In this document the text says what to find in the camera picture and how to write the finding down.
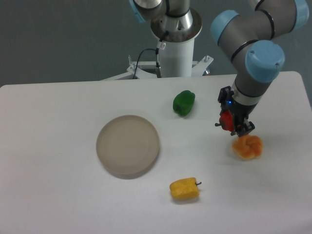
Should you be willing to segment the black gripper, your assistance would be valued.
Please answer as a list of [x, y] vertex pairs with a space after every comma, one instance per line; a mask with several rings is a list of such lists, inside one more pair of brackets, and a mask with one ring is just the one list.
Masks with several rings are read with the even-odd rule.
[[226, 86], [220, 89], [217, 101], [220, 103], [221, 113], [229, 110], [233, 116], [234, 129], [231, 131], [231, 136], [243, 137], [255, 129], [255, 125], [248, 118], [256, 104], [240, 104], [233, 99], [233, 95], [231, 86]]

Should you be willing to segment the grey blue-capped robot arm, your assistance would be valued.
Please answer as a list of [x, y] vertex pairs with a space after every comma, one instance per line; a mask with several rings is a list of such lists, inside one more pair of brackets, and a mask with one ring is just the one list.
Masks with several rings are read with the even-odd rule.
[[[139, 21], [149, 20], [158, 39], [158, 77], [189, 77], [192, 73], [194, 40], [200, 33], [200, 15], [188, 0], [132, 0]], [[273, 39], [302, 27], [309, 18], [304, 0], [252, 0], [254, 12], [244, 18], [234, 10], [220, 13], [210, 32], [237, 70], [233, 85], [220, 90], [218, 125], [242, 137], [254, 129], [249, 114], [278, 76], [285, 55]]]

